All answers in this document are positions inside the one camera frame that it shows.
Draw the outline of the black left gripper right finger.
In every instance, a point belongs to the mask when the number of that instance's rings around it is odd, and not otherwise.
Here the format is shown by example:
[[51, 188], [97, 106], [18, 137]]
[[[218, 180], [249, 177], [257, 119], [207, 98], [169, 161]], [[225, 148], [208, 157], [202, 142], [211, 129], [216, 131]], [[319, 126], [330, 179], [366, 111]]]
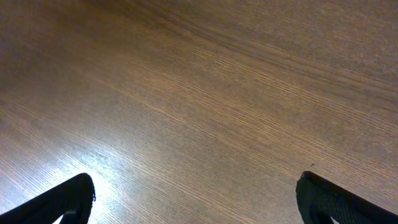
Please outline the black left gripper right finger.
[[304, 224], [397, 224], [397, 215], [310, 171], [296, 186]]

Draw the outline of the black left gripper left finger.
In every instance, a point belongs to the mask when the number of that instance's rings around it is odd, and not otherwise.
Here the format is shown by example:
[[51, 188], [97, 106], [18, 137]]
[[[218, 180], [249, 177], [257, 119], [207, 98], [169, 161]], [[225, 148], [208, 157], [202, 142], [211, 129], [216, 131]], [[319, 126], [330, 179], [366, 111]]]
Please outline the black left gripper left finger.
[[87, 224], [94, 201], [93, 180], [81, 173], [3, 213], [1, 223], [54, 223], [61, 218], [61, 223]]

